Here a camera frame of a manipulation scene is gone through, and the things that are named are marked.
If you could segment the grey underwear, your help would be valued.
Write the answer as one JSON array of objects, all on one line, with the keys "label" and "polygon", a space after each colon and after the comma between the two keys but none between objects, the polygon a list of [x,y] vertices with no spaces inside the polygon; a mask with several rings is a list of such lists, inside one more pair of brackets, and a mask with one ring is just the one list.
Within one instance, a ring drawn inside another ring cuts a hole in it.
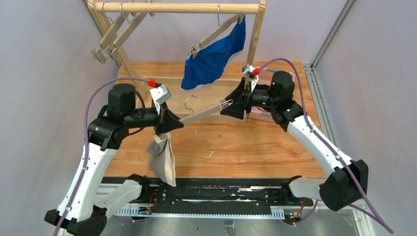
[{"label": "grey underwear", "polygon": [[154,135],[153,141],[146,149],[150,154],[149,169],[166,184],[176,187],[176,158],[171,143],[171,134]]}]

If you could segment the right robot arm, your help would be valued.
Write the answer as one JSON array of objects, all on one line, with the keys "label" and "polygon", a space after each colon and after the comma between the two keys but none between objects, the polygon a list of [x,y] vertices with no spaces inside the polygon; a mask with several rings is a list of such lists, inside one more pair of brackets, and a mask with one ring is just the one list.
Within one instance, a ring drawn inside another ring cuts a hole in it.
[{"label": "right robot arm", "polygon": [[295,82],[285,71],[273,73],[269,86],[246,83],[225,97],[230,102],[220,113],[243,119],[252,107],[270,112],[273,121],[299,141],[323,170],[326,180],[295,176],[283,187],[288,199],[309,198],[322,201],[329,209],[338,211],[359,199],[365,199],[369,169],[363,160],[354,161],[339,150],[313,124],[303,107],[294,100]]}]

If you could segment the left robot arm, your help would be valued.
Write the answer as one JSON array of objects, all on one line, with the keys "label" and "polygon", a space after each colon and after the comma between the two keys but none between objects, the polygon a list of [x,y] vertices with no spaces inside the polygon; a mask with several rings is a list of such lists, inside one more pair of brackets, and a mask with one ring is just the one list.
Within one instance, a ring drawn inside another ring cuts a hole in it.
[{"label": "left robot arm", "polygon": [[105,195],[96,193],[111,160],[122,141],[146,127],[154,129],[152,143],[148,146],[149,167],[170,186],[176,185],[175,156],[170,132],[183,127],[179,117],[173,114],[167,101],[171,93],[165,85],[151,82],[150,108],[136,108],[140,97],[130,84],[117,84],[108,93],[108,104],[98,117],[85,123],[85,144],[78,170],[62,203],[46,212],[44,220],[64,229],[74,236],[100,235],[109,218],[132,200],[144,201],[150,196],[150,180],[137,174],[130,175],[124,183]]}]

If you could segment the wooden hanger with grey underwear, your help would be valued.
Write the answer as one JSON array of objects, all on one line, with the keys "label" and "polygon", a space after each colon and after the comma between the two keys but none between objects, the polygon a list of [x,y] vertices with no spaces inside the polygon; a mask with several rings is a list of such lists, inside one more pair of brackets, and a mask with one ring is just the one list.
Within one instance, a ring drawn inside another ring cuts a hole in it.
[{"label": "wooden hanger with grey underwear", "polygon": [[186,116],[184,118],[180,118],[179,119],[179,121],[181,123],[183,123],[184,125],[187,125],[187,124],[196,122],[198,120],[201,120],[203,118],[206,118],[208,116],[211,116],[211,115],[213,115],[213,114],[215,114],[217,112],[221,112],[221,111],[223,111],[224,109],[228,108],[229,106],[231,106],[233,104],[233,100],[232,99],[229,99],[229,100],[222,99],[219,104],[213,105],[213,106],[211,106],[209,108],[206,108],[206,109],[204,109],[202,111],[199,111],[199,112],[196,112],[195,113],[192,108],[188,108],[187,107],[187,102],[188,102],[189,98],[191,98],[191,97],[196,98],[196,96],[190,95],[185,100],[184,107],[185,107],[185,109],[190,110],[192,112],[192,114],[191,115],[188,115],[188,116]]}]

